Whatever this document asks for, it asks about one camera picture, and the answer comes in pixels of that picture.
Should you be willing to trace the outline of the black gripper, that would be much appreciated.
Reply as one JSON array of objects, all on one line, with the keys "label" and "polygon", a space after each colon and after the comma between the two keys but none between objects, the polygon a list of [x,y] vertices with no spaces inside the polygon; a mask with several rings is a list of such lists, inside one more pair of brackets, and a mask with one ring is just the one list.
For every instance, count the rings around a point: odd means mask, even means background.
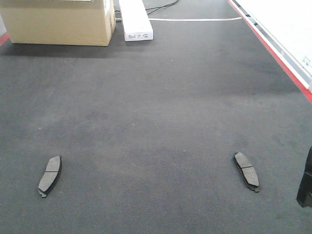
[{"label": "black gripper", "polygon": [[312,148],[308,152],[296,200],[302,208],[312,206]]}]

